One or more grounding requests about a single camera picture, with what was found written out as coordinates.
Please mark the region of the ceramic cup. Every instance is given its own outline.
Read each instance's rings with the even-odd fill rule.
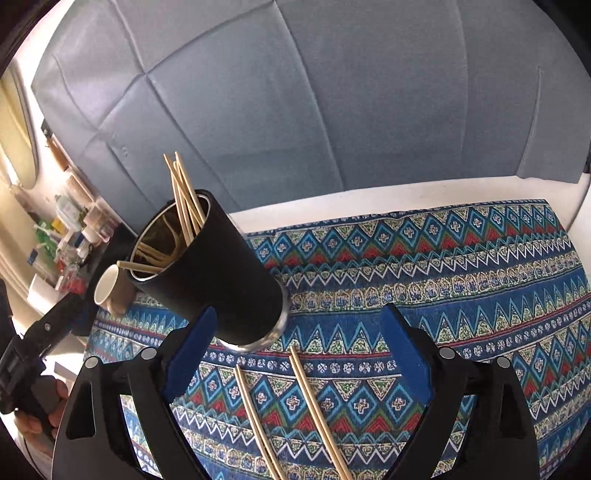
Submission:
[[[95,288],[95,303],[113,317],[125,316],[135,298],[135,287],[117,265],[105,270]]]

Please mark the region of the black tumbler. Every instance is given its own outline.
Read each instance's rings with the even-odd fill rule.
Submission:
[[[190,320],[205,306],[217,313],[216,336],[236,352],[253,352],[270,346],[287,323],[287,292],[259,262],[214,196],[195,190],[206,214],[203,228],[193,242],[162,272],[128,271],[138,288],[177,315]],[[176,203],[168,202],[138,237],[129,260],[140,242],[164,254],[174,250],[173,228],[181,232]]]

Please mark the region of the wooden stick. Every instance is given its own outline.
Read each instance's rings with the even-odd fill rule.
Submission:
[[[203,213],[203,209],[201,208],[201,203],[199,202],[199,197],[197,197],[197,194],[195,193],[195,189],[193,188],[193,184],[191,183],[191,178],[187,174],[187,170],[184,167],[183,159],[181,158],[180,153],[175,152],[174,158],[178,162],[178,165],[181,170],[181,176],[184,179],[185,183],[187,184],[187,188],[189,189],[189,195],[191,196],[191,199],[193,200],[193,202],[195,204],[195,208],[199,214],[197,217],[197,220],[199,221],[199,226],[203,227],[206,217],[205,217],[205,213]]]
[[[174,162],[173,166],[174,166],[174,168],[176,168],[177,173],[180,174],[178,163]],[[187,208],[187,202],[184,201],[184,198],[180,198],[180,202],[181,202],[181,211],[183,212],[183,220],[184,220],[185,228],[187,229],[187,236],[189,238],[189,243],[187,244],[187,246],[189,246],[189,244],[193,241],[193,239],[195,237],[193,235],[193,228],[191,227],[191,220],[189,219],[189,210]]]
[[[170,260],[157,260],[157,259],[149,256],[147,253],[141,251],[139,249],[139,247],[135,251],[135,255],[137,257],[144,257],[148,262],[150,262],[155,267],[166,268],[170,264]]]
[[[180,163],[178,163],[178,161],[175,161],[173,162],[173,166],[176,168],[179,178],[183,181],[184,187],[190,193],[192,190],[189,189],[189,186],[187,185],[188,177],[182,174],[182,171],[180,170]],[[193,229],[195,230],[195,236],[197,236],[197,234],[201,231],[201,224],[199,222],[199,219],[195,216],[193,210],[189,208],[189,204],[187,204],[187,210],[189,211],[189,219],[191,220],[191,225],[193,225]]]
[[[142,251],[146,252],[148,255],[152,255],[154,258],[159,258],[160,260],[169,260],[170,256],[163,254],[159,250],[156,250],[154,247],[149,246],[143,242],[140,242],[138,248]]]
[[[183,250],[183,242],[182,242],[180,236],[178,235],[178,233],[176,232],[176,230],[168,222],[168,220],[166,218],[166,213],[162,215],[162,221],[168,227],[168,229],[170,230],[170,232],[173,234],[173,238],[174,238],[174,251],[170,255],[170,261],[171,262],[174,262],[180,256],[181,251]]]
[[[181,230],[183,231],[183,238],[185,240],[185,244],[187,246],[189,246],[189,243],[191,243],[191,242],[189,241],[189,234],[187,233],[187,225],[184,222],[183,207],[181,204],[181,196],[178,191],[179,185],[176,183],[176,180],[174,178],[174,174],[173,174],[172,170],[170,171],[170,179],[173,182],[174,201],[176,202],[176,205],[177,205],[178,221],[181,223]]]
[[[160,273],[163,268],[160,267],[153,267],[152,265],[144,265],[142,263],[133,263],[133,262],[122,262],[121,260],[117,260],[117,266],[119,268],[124,268],[126,270],[134,270],[136,272],[143,272],[143,273]]]
[[[246,383],[244,372],[238,365],[234,370],[234,375],[236,377],[236,382],[238,383],[238,389],[240,390],[240,395],[244,403],[244,408],[246,410],[246,415],[248,416],[248,421],[251,423],[252,431],[255,434],[256,444],[258,445],[259,450],[265,458],[267,468],[269,469],[271,476],[274,480],[287,480],[287,477],[285,476],[285,473],[281,469],[281,465],[279,464],[279,461],[275,456],[275,452],[271,446],[271,442],[269,442],[267,435],[265,435],[261,421],[258,415],[256,414],[255,407],[252,403],[251,395],[248,391],[248,384]]]
[[[316,425],[316,429],[320,433],[320,437],[322,437],[322,441],[324,442],[324,446],[328,450],[330,459],[332,460],[335,468],[337,469],[339,476],[342,480],[353,480],[351,476],[351,472],[349,472],[349,468],[343,458],[338,445],[335,443],[335,439],[333,438],[328,425],[326,424],[326,420],[320,411],[320,407],[318,406],[318,402],[316,401],[316,397],[314,396],[314,392],[310,388],[310,384],[306,378],[306,374],[304,373],[304,369],[301,366],[300,358],[297,355],[296,348],[293,344],[290,346],[290,362],[291,367],[294,371],[295,378],[297,379],[298,384],[304,394],[304,399],[306,400],[306,404],[308,405],[308,409],[310,410],[310,414],[312,416],[312,420]]]
[[[172,176],[174,177],[174,179],[177,182],[179,194],[181,194],[184,197],[185,201],[187,202],[187,206],[189,207],[189,210],[192,210],[193,214],[196,217],[199,217],[196,206],[192,201],[191,195],[187,191],[187,187],[185,186],[184,182],[178,176],[177,171],[173,167],[173,164],[171,163],[170,158],[168,157],[168,155],[166,153],[164,154],[164,161],[166,162],[166,165],[168,165],[168,169],[170,170],[170,173],[172,174]]]

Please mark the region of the bottle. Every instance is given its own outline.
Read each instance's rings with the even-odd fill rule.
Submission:
[[[32,266],[41,277],[49,284],[55,285],[57,282],[57,271],[55,265],[51,264],[44,258],[43,255],[39,254],[40,248],[43,244],[37,245],[36,248],[31,250],[27,263]]]
[[[57,217],[68,227],[69,230],[80,232],[82,224],[80,215],[82,212],[66,195],[56,195]]]

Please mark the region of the hand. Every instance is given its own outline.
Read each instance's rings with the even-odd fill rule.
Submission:
[[[58,379],[56,379],[56,390],[61,401],[57,408],[48,415],[49,423],[54,427],[51,431],[54,438],[57,437],[57,429],[60,426],[61,417],[64,414],[64,409],[66,408],[66,402],[69,396],[68,387],[63,381]],[[17,410],[14,413],[14,423],[29,447],[34,447],[49,457],[53,456],[53,450],[48,450],[47,446],[39,441],[38,435],[43,432],[43,429],[41,428],[41,422],[38,418],[21,410]]]

